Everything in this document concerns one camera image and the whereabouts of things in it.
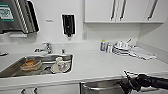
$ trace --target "cup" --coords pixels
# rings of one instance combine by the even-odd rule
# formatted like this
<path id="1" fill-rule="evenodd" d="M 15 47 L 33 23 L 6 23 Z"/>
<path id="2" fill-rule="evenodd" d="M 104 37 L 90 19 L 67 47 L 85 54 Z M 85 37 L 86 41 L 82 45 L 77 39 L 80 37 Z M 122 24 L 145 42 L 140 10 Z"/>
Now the cup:
<path id="1" fill-rule="evenodd" d="M 122 42 L 122 48 L 127 49 L 128 48 L 128 43 L 127 42 Z"/>
<path id="2" fill-rule="evenodd" d="M 66 68 L 66 66 L 67 66 L 67 64 L 66 64 L 65 61 L 59 61 L 59 62 L 57 63 L 57 65 L 58 65 L 58 69 L 59 69 L 60 71 L 63 71 L 63 70 Z"/>
<path id="3" fill-rule="evenodd" d="M 122 41 L 118 41 L 117 42 L 117 48 L 121 48 L 122 47 Z"/>

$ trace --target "paper towel dispenser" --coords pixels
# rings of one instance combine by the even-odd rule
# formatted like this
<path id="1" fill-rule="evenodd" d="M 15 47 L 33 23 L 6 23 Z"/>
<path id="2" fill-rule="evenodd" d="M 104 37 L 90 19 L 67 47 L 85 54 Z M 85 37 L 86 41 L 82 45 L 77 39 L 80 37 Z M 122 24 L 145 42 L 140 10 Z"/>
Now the paper towel dispenser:
<path id="1" fill-rule="evenodd" d="M 0 0 L 0 34 L 39 31 L 33 4 L 27 0 Z"/>

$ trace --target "cabinet door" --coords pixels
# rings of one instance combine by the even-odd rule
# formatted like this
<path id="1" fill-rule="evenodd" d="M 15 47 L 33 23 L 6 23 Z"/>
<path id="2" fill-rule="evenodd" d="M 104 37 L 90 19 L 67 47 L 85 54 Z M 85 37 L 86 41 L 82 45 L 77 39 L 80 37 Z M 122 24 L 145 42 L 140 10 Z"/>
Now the cabinet door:
<path id="1" fill-rule="evenodd" d="M 0 94 L 33 94 L 30 89 L 2 90 Z"/>
<path id="2" fill-rule="evenodd" d="M 35 94 L 80 94 L 79 84 L 38 87 Z"/>
<path id="3" fill-rule="evenodd" d="M 117 23 L 141 23 L 144 19 L 149 0 L 120 0 Z"/>
<path id="4" fill-rule="evenodd" d="M 144 22 L 163 23 L 168 17 L 168 0 L 150 0 Z"/>
<path id="5" fill-rule="evenodd" d="M 119 0 L 85 0 L 85 22 L 114 23 Z"/>

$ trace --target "black soap dispenser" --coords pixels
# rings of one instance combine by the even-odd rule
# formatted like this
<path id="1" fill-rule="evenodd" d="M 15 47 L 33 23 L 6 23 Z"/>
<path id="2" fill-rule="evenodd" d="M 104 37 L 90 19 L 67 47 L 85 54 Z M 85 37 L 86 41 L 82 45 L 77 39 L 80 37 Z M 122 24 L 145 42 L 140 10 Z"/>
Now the black soap dispenser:
<path id="1" fill-rule="evenodd" d="M 75 19 L 74 15 L 62 15 L 64 34 L 69 38 L 75 34 Z"/>

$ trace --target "stainless steel sink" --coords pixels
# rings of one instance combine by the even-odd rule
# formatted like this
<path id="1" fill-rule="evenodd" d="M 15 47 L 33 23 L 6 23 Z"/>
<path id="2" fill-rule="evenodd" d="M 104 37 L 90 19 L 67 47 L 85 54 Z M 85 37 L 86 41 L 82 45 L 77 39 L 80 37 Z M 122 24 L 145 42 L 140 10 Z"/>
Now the stainless steel sink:
<path id="1" fill-rule="evenodd" d="M 55 59 L 57 57 L 62 57 L 64 61 L 70 61 L 69 62 L 70 68 L 62 73 L 70 72 L 72 67 L 73 55 L 62 54 L 62 55 L 47 55 L 47 56 L 27 56 L 19 59 L 14 64 L 3 70 L 0 73 L 0 78 L 52 74 L 52 71 L 50 71 L 50 69 L 45 70 L 45 68 L 51 67 L 53 64 L 55 64 Z M 21 70 L 20 66 L 22 66 L 28 60 L 41 60 L 42 66 L 35 71 Z"/>

